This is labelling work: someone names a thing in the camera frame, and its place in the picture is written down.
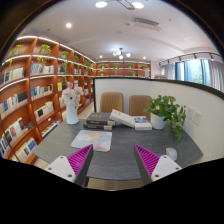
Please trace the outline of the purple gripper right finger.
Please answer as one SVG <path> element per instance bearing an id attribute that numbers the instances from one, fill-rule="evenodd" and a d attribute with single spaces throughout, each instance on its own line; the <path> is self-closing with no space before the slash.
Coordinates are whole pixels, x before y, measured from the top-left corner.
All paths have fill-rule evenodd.
<path id="1" fill-rule="evenodd" d="M 159 156 L 139 145 L 134 146 L 134 156 L 144 185 L 181 170 L 168 155 Z"/>

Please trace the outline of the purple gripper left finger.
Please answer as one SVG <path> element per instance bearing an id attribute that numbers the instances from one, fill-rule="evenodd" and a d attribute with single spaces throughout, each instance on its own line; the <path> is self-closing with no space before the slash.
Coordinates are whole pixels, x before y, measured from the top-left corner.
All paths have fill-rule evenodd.
<path id="1" fill-rule="evenodd" d="M 76 185 L 85 183 L 86 175 L 93 157 L 93 145 L 81 148 L 68 157 L 60 155 L 45 170 Z"/>

